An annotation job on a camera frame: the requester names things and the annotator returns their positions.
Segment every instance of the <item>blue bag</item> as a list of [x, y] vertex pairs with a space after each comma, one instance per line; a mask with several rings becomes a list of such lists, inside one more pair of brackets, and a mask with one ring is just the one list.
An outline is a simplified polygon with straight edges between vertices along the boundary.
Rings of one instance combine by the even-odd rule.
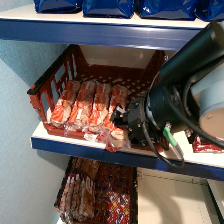
[[206, 22], [224, 19], [224, 0], [199, 0], [196, 16]]
[[131, 18], [136, 0], [83, 0], [83, 14], [87, 17]]
[[195, 20], [198, 0], [139, 0], [141, 18]]
[[81, 11], [82, 0], [34, 0], [36, 12], [69, 13]]

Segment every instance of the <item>wall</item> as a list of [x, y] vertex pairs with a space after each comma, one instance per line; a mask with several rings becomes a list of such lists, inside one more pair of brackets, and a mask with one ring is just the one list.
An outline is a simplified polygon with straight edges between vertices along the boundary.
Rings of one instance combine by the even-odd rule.
[[[33, 3], [2, 0], [0, 11]], [[69, 157], [31, 149], [39, 123], [26, 91], [64, 45], [0, 40], [0, 223], [54, 224]]]

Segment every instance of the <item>food package on bottom shelf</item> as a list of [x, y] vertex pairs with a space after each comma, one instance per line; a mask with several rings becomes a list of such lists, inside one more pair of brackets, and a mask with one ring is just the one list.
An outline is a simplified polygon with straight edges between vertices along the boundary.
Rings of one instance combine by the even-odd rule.
[[91, 219], [95, 210], [95, 178], [99, 161], [73, 158], [58, 210], [64, 222]]
[[132, 167], [82, 158], [72, 158], [69, 164], [62, 196], [56, 200], [63, 222], [130, 223]]

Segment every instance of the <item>red plastic crate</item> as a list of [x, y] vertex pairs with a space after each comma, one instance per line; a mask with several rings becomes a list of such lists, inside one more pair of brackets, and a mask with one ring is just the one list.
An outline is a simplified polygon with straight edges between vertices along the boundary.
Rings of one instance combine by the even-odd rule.
[[[39, 116], [43, 122], [48, 134], [63, 136], [64, 129], [58, 129], [47, 123], [46, 113], [42, 101], [42, 95], [46, 95], [47, 103], [51, 112], [55, 108], [56, 102], [53, 99], [52, 83], [59, 98], [63, 86], [68, 80], [75, 79], [77, 81], [97, 80], [100, 83], [110, 83], [112, 86], [121, 85], [127, 87], [129, 91], [127, 104], [138, 96], [140, 92], [147, 91], [153, 78], [164, 63], [163, 51], [155, 51], [153, 57], [148, 62], [145, 69], [105, 66], [105, 65], [89, 65], [78, 45], [70, 45], [59, 56], [59, 58], [47, 69], [47, 71], [35, 82], [28, 90], [30, 103], [34, 109], [38, 110]], [[60, 69], [64, 68], [64, 73], [57, 80]], [[70, 132], [67, 137], [82, 139], [84, 133], [80, 131]]]

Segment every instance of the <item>plastic wrapper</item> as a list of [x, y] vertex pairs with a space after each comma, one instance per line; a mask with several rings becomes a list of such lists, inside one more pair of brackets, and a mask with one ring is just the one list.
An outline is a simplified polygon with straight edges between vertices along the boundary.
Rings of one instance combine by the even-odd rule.
[[75, 183], [73, 196], [72, 196], [71, 214], [73, 216], [73, 219], [78, 221], [86, 220], [85, 216], [79, 214], [83, 184], [84, 184], [84, 180], [82, 180], [81, 175], [76, 174], [76, 183]]
[[197, 136], [193, 142], [193, 150], [194, 152], [198, 153], [206, 153], [206, 152], [223, 152], [224, 150], [222, 148], [219, 148], [216, 145], [213, 145], [203, 138], [200, 138]]
[[110, 152], [117, 152], [121, 148], [130, 148], [131, 143], [128, 139], [128, 131], [118, 129], [118, 134], [115, 134], [114, 131], [107, 133], [106, 137], [106, 149]]
[[57, 128], [62, 128], [72, 111], [76, 95], [80, 89], [80, 83], [77, 81], [68, 81], [65, 85], [62, 96], [59, 98], [52, 112], [50, 122]]
[[198, 0], [139, 0], [141, 18], [195, 20]]
[[70, 178], [70, 176], [68, 176], [68, 179], [67, 179], [62, 197], [61, 197], [61, 202], [60, 202], [60, 205], [59, 205], [59, 208], [58, 208], [60, 213], [63, 213], [63, 214], [66, 212], [66, 198], [67, 198], [67, 194], [68, 194], [68, 191], [69, 191], [70, 181], [71, 181], [71, 178]]
[[79, 214], [92, 219], [95, 210], [95, 185], [94, 182], [87, 176], [83, 181], [81, 203]]
[[206, 22], [224, 20], [224, 0], [199, 0], [196, 16]]
[[82, 9], [82, 0], [34, 0], [36, 12], [68, 13]]
[[87, 17], [131, 18], [137, 0], [83, 0], [83, 14]]
[[89, 130], [92, 132], [100, 133], [102, 129], [102, 124], [108, 114], [110, 93], [110, 84], [97, 84], [93, 111], [89, 118]]
[[110, 122], [111, 115], [116, 105], [119, 103], [123, 109], [126, 107], [126, 100], [128, 96], [127, 88], [123, 86], [115, 86], [112, 91], [110, 101], [109, 113], [104, 122], [104, 127], [107, 133], [106, 148], [111, 152], [115, 152], [121, 147], [128, 146], [127, 132], [117, 128]]
[[75, 186], [75, 175], [72, 175], [71, 182], [69, 185], [69, 190], [66, 196], [66, 212], [65, 212], [65, 219], [69, 224], [73, 223], [73, 216], [71, 213], [71, 204], [72, 204], [74, 186]]
[[90, 177], [91, 180], [95, 180], [96, 174], [98, 172], [100, 162], [96, 160], [85, 159], [82, 163], [82, 171]]
[[95, 89], [96, 83], [94, 81], [84, 82], [81, 85], [79, 94], [67, 123], [65, 135], [68, 131], [81, 131], [83, 127], [89, 124]]

